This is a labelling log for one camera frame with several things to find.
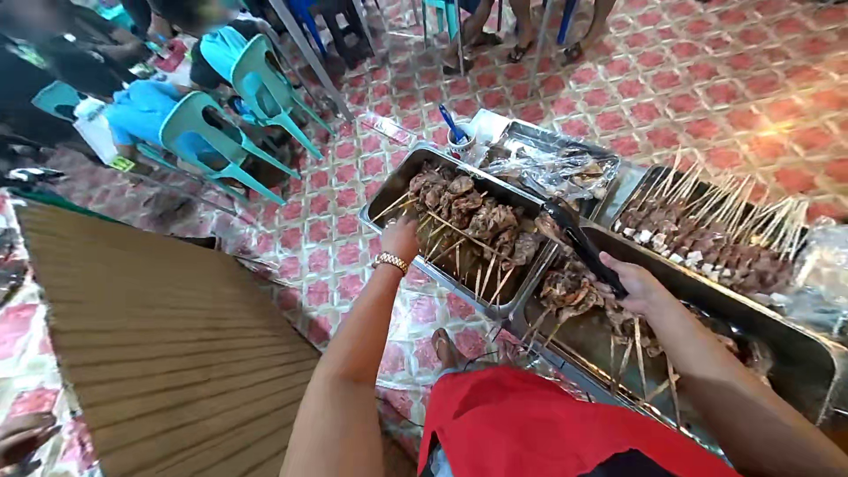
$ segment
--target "plastic wrap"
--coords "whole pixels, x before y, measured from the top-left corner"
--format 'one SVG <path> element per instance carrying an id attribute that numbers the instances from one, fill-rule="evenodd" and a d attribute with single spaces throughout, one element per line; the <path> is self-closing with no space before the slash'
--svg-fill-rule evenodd
<path id="1" fill-rule="evenodd" d="M 500 178 L 515 178 L 524 187 L 563 200 L 603 199 L 618 173 L 620 160 L 602 149 L 566 142 L 555 152 L 530 145 L 504 146 L 501 139 L 489 149 L 483 170 Z"/>

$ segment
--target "tongs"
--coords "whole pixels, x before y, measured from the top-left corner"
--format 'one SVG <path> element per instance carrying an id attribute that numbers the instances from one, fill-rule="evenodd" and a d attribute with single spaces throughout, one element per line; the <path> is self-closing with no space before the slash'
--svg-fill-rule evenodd
<path id="1" fill-rule="evenodd" d="M 577 252 L 580 260 L 600 281 L 612 287 L 616 298 L 621 300 L 628 295 L 621 280 L 618 279 L 618 273 L 615 273 L 600 261 L 598 247 L 589 240 L 589 237 L 580 228 L 580 215 L 576 210 L 561 199 L 553 198 L 542 204 L 542 213 L 547 213 L 554 220 L 559 232 L 571 239 L 574 251 Z M 560 237 L 550 238 L 557 243 L 563 242 Z"/>

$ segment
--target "floor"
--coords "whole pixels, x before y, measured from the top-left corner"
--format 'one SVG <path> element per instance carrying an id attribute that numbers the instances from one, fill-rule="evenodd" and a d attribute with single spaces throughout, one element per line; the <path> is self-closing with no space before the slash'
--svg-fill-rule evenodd
<path id="1" fill-rule="evenodd" d="M 445 77 L 437 51 L 431 46 L 425 52 L 421 27 L 406 3 L 383 8 L 389 33 L 370 10 L 377 57 L 338 81 L 359 117 L 371 112 L 393 119 L 444 146 L 447 129 L 437 110 L 444 102 L 459 116 L 487 108 L 585 137 L 640 164 L 668 162 L 680 147 L 688 161 L 705 161 L 714 175 L 756 175 L 761 194 L 809 194 L 811 218 L 848 217 L 845 5 L 619 0 L 603 42 L 580 64 L 564 66 L 551 45 L 562 10 L 556 2 L 538 94 L 530 91 L 532 58 L 518 65 L 505 61 L 515 42 L 506 34 L 509 21 L 501 32 L 504 45 L 471 52 L 477 64 L 467 77 Z M 590 16 L 591 3 L 581 3 L 570 38 L 586 30 Z M 432 15 L 429 23 L 435 23 Z M 444 36 L 438 41 L 444 43 Z M 310 126 L 324 158 L 298 151 L 295 163 L 303 178 L 282 185 L 287 204 L 254 197 L 239 219 L 202 206 L 175 225 L 161 226 L 145 205 L 155 189 L 133 187 L 119 172 L 95 168 L 71 153 L 55 161 L 71 176 L 59 192 L 137 227 L 217 235 L 225 251 L 263 261 L 260 272 L 285 284 L 269 293 L 321 347 L 346 318 L 379 251 L 378 237 L 356 214 L 406 154 L 404 145 L 363 121 L 333 125 L 335 137 Z M 221 199 L 214 191 L 204 194 Z M 469 356 L 496 347 L 486 338 L 490 323 L 413 269 L 401 285 L 378 380 L 382 406 L 393 407 L 383 409 L 385 427 L 410 452 L 417 448 L 415 424 L 423 423 L 435 377 L 430 335 L 439 326 Z"/>

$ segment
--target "gold watch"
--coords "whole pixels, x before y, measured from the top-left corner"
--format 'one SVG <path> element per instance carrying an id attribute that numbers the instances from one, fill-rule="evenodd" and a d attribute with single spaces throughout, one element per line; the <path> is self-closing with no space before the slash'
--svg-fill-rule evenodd
<path id="1" fill-rule="evenodd" d="M 387 263 L 389 265 L 394 265 L 400 269 L 401 272 L 406 276 L 406 272 L 409 271 L 410 265 L 405 261 L 400 260 L 398 257 L 388 253 L 382 252 L 380 255 L 377 255 L 377 258 L 374 259 L 374 264 L 372 265 L 374 268 L 377 268 L 377 265 L 381 263 Z"/>

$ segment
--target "flip-flop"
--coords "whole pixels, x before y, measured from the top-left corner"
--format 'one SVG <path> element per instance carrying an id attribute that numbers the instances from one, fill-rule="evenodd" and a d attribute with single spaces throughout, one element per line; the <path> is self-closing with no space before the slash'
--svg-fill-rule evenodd
<path id="1" fill-rule="evenodd" d="M 504 41 L 500 39 L 500 36 L 495 35 L 494 33 L 489 33 L 484 31 L 477 37 L 477 41 L 474 42 L 471 47 L 496 47 L 503 43 Z"/>
<path id="2" fill-rule="evenodd" d="M 474 60 L 464 59 L 462 64 L 465 66 L 466 71 L 468 71 L 474 67 Z M 444 73 L 445 75 L 459 75 L 461 73 L 460 66 L 451 66 L 442 63 L 442 73 Z"/>
<path id="3" fill-rule="evenodd" d="M 535 44 L 536 41 L 531 40 L 526 47 L 515 45 L 515 47 L 512 48 L 512 51 L 510 51 L 510 54 L 506 55 L 506 59 L 509 60 L 510 63 L 520 62 L 524 58 L 524 55 L 526 55 Z"/>
<path id="4" fill-rule="evenodd" d="M 566 55 L 566 65 L 569 65 L 583 57 L 583 47 L 580 46 L 580 42 L 577 42 L 562 50 L 562 54 Z"/>

